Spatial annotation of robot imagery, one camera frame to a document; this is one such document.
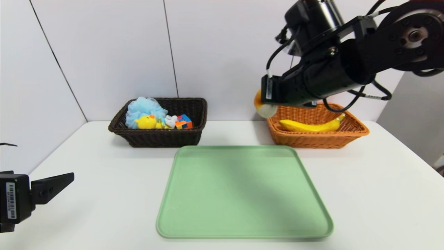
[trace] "rubik's cube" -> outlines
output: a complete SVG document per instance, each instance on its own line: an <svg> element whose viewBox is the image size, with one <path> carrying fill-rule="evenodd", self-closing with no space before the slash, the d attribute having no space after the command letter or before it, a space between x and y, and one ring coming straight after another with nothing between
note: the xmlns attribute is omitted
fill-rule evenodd
<svg viewBox="0 0 444 250"><path fill-rule="evenodd" d="M189 119L187 115L177 116L176 122L177 129L192 129L193 122Z"/></svg>

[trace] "orange wicker basket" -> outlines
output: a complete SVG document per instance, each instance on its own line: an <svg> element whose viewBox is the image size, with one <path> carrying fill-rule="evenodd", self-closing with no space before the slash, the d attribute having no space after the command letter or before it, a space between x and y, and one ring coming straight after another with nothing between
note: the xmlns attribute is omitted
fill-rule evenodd
<svg viewBox="0 0 444 250"><path fill-rule="evenodd" d="M331 103L333 109L342 109L338 104ZM289 132L279 124L279 120L293 120L305 124L324 124L338 117L340 113L330 112L319 104L314 109L303 109L279 106L277 113L268 119L271 136L277 145L294 148L339 149L361 136L368 135L369 129L354 115L345 111L345 118L335 132Z"/></svg>

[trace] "plastic tray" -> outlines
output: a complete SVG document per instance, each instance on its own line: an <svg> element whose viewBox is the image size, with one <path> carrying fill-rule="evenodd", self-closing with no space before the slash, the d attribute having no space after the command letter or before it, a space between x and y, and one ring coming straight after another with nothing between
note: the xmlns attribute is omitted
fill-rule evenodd
<svg viewBox="0 0 444 250"><path fill-rule="evenodd" d="M287 146L186 146L157 218L166 238L322 238L330 218Z"/></svg>

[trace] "brown wicker basket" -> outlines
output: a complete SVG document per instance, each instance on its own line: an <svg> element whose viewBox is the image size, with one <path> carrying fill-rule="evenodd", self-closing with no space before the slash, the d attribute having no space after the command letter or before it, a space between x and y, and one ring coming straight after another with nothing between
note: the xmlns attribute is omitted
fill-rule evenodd
<svg viewBox="0 0 444 250"><path fill-rule="evenodd" d="M333 109L342 109L337 104L330 104ZM369 129L354 115L345 111L345 118L335 132L289 132L279 124L279 120L293 120L305 124L319 125L333 120L340 113L330 112L319 104L314 109L279 106L277 113L268 119L271 136L277 145L294 148L339 149L357 138L368 135Z"/></svg>
<svg viewBox="0 0 444 250"><path fill-rule="evenodd" d="M197 145L206 124L207 103L203 98L155 98L171 115L186 114L192 129L129 129L126 125L128 101L116 114L108 130L125 138L135 148L179 148Z"/></svg>

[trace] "yellow banana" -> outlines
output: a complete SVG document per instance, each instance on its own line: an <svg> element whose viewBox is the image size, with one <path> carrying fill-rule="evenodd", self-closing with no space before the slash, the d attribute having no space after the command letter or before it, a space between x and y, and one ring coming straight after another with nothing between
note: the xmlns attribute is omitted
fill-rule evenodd
<svg viewBox="0 0 444 250"><path fill-rule="evenodd" d="M303 124L297 121L291 120L280 120L279 123L288 131L292 132L329 132L336 131L341 125L341 121L344 119L345 114L342 113L340 116L331 120L327 123L321 125L309 125Z"/></svg>

